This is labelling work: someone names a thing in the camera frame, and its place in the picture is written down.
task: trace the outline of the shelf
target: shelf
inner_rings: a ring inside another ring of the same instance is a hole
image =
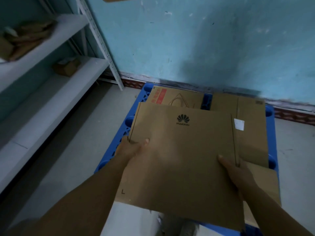
[[[105,59],[80,60],[71,78],[50,77],[0,123],[0,192],[109,65]]]
[[[0,64],[0,92],[89,23],[84,15],[63,14],[57,16],[56,20],[58,24],[49,39],[21,59]]]

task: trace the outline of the floor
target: floor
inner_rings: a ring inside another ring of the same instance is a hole
[[[93,174],[139,92],[107,83],[93,89],[0,205],[0,233],[41,217]],[[276,135],[283,208],[315,234],[315,127],[276,119]],[[158,218],[114,203],[102,235],[157,235]],[[200,227],[198,235],[218,234]]]

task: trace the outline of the painted wall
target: painted wall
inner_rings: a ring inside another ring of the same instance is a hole
[[[315,104],[315,0],[87,0],[120,71]]]
[[[45,14],[37,0],[0,0],[0,29],[18,25],[25,20],[36,20]],[[63,44],[0,93],[0,121],[53,75],[53,63],[72,55],[70,47]]]

